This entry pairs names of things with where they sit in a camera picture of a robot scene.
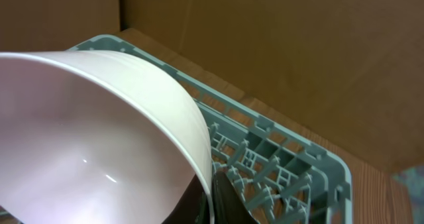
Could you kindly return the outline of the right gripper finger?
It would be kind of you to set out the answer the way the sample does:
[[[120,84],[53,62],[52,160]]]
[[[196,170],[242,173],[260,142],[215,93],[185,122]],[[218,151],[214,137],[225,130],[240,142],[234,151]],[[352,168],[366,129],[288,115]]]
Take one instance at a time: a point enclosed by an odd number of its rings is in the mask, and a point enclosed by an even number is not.
[[[257,224],[222,171],[213,175],[211,197],[209,204],[195,176],[163,224]]]

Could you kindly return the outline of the pink bowl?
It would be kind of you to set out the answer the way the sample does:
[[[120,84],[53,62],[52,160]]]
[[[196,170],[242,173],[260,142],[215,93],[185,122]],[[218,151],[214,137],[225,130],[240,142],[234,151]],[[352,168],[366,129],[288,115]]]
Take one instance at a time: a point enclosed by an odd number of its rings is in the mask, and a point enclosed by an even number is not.
[[[1,206],[23,223],[161,223],[211,171],[199,107],[152,62],[1,54]]]

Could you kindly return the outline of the grey dishwasher rack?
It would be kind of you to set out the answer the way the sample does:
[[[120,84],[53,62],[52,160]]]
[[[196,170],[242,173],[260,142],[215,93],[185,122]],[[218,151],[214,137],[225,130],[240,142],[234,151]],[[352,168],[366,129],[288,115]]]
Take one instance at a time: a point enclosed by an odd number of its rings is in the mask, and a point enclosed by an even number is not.
[[[182,84],[206,120],[213,169],[259,223],[353,223],[352,177],[337,155],[113,35],[76,50],[124,52]]]

